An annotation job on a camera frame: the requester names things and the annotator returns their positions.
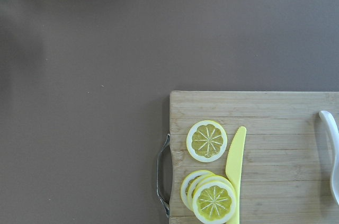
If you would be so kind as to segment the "white spoon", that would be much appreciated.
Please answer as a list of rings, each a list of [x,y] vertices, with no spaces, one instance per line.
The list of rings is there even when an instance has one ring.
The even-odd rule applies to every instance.
[[[332,146],[332,171],[330,177],[331,193],[336,204],[338,204],[338,127],[333,115],[328,111],[319,111],[319,117],[325,124]]]

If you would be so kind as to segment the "back stacked lemon slice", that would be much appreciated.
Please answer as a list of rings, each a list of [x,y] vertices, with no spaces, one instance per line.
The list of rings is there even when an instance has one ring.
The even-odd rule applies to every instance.
[[[183,180],[182,184],[181,184],[181,188],[180,188],[180,195],[181,195],[181,199],[184,203],[184,205],[187,208],[189,207],[189,203],[188,203],[188,188],[189,185],[198,177],[202,176],[202,175],[214,175],[213,172],[208,171],[208,170],[198,170],[198,171],[194,171],[189,173],[185,179]]]

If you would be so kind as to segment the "single lemon slice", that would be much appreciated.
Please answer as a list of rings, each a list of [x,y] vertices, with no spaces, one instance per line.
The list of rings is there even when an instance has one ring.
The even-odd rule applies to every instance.
[[[186,147],[192,158],[210,163],[219,159],[227,147],[227,134],[221,124],[212,120],[195,123],[186,137]]]

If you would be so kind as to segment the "stacked lemon slice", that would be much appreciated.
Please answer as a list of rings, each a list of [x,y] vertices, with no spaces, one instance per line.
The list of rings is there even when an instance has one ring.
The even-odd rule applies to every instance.
[[[198,177],[202,176],[202,175],[214,175],[213,172],[208,171],[208,170],[198,170],[198,171],[194,171],[189,173],[185,179],[183,180],[182,184],[181,184],[181,188],[180,188],[180,195],[181,195],[181,199],[184,203],[184,205],[187,208],[189,207],[189,203],[188,203],[188,188],[189,185]]]
[[[208,177],[212,177],[212,181],[216,180],[216,181],[221,181],[224,182],[228,185],[231,185],[230,181],[227,180],[225,177],[223,176],[219,176],[219,175],[202,175],[198,178],[196,178],[190,185],[188,188],[188,203],[189,203],[189,210],[193,211],[193,206],[192,206],[192,202],[193,202],[193,195],[194,195],[194,191],[196,186],[204,179],[208,178]]]
[[[234,189],[221,181],[210,181],[199,186],[193,195],[192,209],[202,223],[226,223],[236,211]]]

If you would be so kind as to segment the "wooden cutting board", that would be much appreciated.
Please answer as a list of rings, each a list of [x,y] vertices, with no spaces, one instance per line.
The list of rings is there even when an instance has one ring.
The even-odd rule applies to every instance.
[[[338,223],[329,186],[332,148],[321,110],[338,118],[337,92],[171,92],[169,222],[198,222],[180,197],[187,174],[199,169],[225,174],[226,155],[201,163],[186,148],[189,129],[201,120],[214,120],[228,139],[239,127],[247,129],[241,223]]]

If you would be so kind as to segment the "middle stacked lemon slice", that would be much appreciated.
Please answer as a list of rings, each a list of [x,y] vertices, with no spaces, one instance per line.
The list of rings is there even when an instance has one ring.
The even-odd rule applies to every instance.
[[[196,186],[204,179],[208,178],[208,177],[212,177],[212,181],[216,180],[216,181],[221,181],[224,182],[228,185],[231,185],[230,181],[227,180],[225,177],[223,176],[219,176],[219,175],[202,175],[198,178],[196,178],[190,185],[188,188],[188,203],[189,203],[189,210],[193,211],[193,206],[192,206],[192,202],[193,202],[193,195],[194,195],[194,191]]]

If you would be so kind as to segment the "yellow plastic knife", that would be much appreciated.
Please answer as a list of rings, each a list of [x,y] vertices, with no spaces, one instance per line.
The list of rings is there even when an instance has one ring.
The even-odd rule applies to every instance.
[[[240,223],[240,186],[242,178],[243,154],[247,129],[241,126],[236,131],[229,147],[225,173],[234,187],[236,196],[236,208],[233,216],[227,221],[231,224]]]

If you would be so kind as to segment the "front stacked lemon slice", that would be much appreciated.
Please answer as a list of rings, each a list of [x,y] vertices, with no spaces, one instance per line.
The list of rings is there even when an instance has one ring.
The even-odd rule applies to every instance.
[[[192,209],[202,223],[226,223],[236,211],[234,189],[221,181],[210,181],[199,186],[193,195]]]

